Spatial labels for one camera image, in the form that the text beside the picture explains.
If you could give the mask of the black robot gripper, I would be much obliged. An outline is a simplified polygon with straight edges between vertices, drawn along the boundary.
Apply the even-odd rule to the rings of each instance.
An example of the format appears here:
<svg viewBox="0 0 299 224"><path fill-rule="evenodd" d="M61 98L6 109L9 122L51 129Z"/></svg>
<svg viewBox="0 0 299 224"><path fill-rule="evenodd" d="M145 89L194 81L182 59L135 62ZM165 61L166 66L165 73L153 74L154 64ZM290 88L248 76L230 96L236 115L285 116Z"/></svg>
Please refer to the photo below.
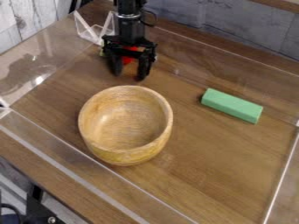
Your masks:
<svg viewBox="0 0 299 224"><path fill-rule="evenodd" d="M117 33L103 36L103 50L109 53L107 60L111 72L119 76L123 72L123 57L130 56L139 60L137 79L142 81L151 71L155 62L157 43L146 38L146 27L151 26L143 17L119 17L117 19ZM139 51L123 49L123 46L138 46Z"/></svg>

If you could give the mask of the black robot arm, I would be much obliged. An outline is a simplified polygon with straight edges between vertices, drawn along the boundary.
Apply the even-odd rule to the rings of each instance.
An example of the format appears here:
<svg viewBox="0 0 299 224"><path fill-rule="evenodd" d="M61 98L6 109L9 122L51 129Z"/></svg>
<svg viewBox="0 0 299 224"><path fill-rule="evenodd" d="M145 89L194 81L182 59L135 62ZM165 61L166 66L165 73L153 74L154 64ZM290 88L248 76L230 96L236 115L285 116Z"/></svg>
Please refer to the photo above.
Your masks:
<svg viewBox="0 0 299 224"><path fill-rule="evenodd" d="M123 58L138 60L137 79L142 81L151 72L157 59L158 44L146 38L146 27L154 24L146 22L145 5L147 0L114 0L117 6L117 34L105 35L103 53L107 56L111 71L115 76L123 72Z"/></svg>

